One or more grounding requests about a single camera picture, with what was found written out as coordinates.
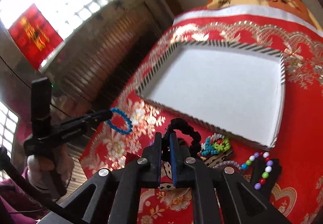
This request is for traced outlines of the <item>white gloved left hand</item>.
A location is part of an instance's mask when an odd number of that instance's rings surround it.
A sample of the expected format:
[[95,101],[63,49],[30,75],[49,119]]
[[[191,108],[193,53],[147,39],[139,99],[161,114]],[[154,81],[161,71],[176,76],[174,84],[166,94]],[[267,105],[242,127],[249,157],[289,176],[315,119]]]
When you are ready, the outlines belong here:
[[39,192],[52,199],[59,199],[67,193],[67,182],[74,169],[74,161],[66,145],[50,152],[53,159],[31,155],[27,158],[27,179]]

